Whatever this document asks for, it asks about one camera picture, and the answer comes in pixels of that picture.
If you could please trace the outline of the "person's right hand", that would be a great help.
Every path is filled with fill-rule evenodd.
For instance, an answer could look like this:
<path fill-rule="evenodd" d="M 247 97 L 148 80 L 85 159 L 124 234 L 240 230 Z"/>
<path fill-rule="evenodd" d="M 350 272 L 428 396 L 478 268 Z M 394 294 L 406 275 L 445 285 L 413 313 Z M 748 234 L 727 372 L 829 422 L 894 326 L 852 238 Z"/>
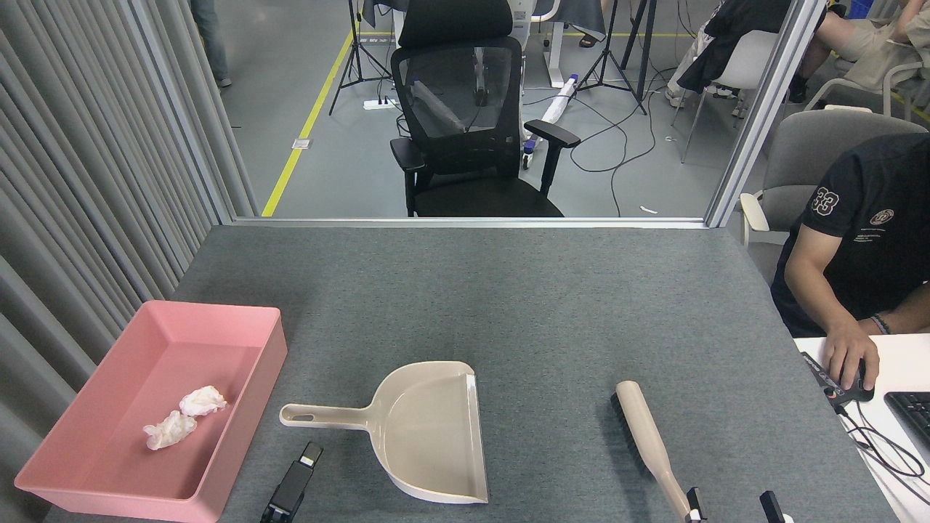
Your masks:
<path fill-rule="evenodd" d="M 825 351 L 828 373 L 836 383 L 848 390 L 854 384 L 860 363 L 865 364 L 862 388 L 873 391 L 879 375 L 880 357 L 873 336 L 881 331 L 871 320 L 836 323 L 826 330 Z"/>

